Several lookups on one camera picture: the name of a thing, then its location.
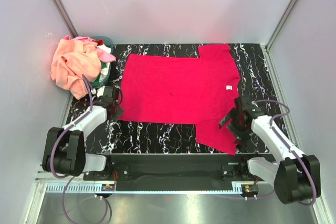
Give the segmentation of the magenta red t shirt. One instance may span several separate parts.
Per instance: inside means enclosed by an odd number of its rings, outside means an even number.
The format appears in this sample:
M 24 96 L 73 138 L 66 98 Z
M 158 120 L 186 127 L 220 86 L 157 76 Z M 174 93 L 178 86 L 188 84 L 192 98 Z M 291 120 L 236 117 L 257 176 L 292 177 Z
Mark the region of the magenta red t shirt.
M 241 80 L 227 44 L 198 47 L 198 58 L 129 55 L 122 75 L 121 120 L 193 124 L 197 143 L 234 155 L 235 136 L 220 120 Z

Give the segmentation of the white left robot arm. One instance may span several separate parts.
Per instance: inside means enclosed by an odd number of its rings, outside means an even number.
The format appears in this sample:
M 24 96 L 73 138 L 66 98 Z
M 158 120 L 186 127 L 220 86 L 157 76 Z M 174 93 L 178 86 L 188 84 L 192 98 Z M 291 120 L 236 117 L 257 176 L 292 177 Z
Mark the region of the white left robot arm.
M 87 137 L 108 120 L 117 120 L 123 110 L 122 91 L 116 87 L 103 86 L 97 91 L 97 100 L 90 100 L 86 111 L 63 127 L 52 127 L 46 137 L 42 168 L 57 178 L 79 176 L 95 172 L 103 180 L 113 175 L 108 158 L 101 154 L 86 153 Z

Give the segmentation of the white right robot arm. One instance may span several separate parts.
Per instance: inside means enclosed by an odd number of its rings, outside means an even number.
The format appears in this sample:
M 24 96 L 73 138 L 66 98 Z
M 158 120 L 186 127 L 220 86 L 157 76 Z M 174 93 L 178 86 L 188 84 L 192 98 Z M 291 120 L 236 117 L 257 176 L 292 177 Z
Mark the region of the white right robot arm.
M 282 114 L 270 116 L 259 107 L 259 101 L 242 96 L 234 100 L 234 107 L 221 119 L 219 128 L 227 127 L 239 143 L 256 134 L 270 149 L 275 162 L 259 154 L 243 157 L 232 172 L 224 177 L 239 176 L 244 180 L 258 177 L 272 185 L 284 204 L 298 202 L 312 206 L 321 195 L 320 162 L 315 155 L 306 155 L 279 129 L 274 120 Z

